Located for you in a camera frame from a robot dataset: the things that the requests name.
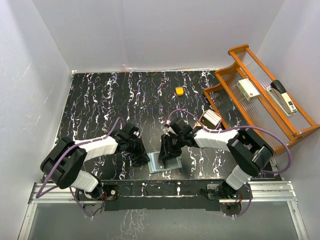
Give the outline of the green card holder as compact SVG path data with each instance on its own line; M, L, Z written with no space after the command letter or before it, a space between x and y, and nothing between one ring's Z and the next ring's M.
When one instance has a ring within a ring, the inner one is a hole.
M165 172L182 168L182 158L159 160L160 152L152 152L148 154L150 161L148 162L148 169L150 174Z

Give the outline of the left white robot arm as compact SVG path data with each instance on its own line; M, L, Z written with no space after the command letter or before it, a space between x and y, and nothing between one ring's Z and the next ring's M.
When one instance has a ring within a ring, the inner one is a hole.
M60 189L77 188L93 200L103 196L103 184L93 174L82 170L84 162L105 155L126 152L134 162L148 163L140 130L126 123L119 130L87 140L64 137L58 141L40 165L40 170Z

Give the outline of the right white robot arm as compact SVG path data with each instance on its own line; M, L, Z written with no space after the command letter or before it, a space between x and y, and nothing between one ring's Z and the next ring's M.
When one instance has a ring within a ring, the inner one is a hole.
M210 195L233 199L241 192L241 187L251 178L258 176L274 156L274 150L252 128L230 131L210 131L201 127L192 128L182 118L167 121L171 129L161 136L158 160L165 162L179 157L182 148L213 148L228 151L236 161L236 166L228 177L215 189L206 189Z

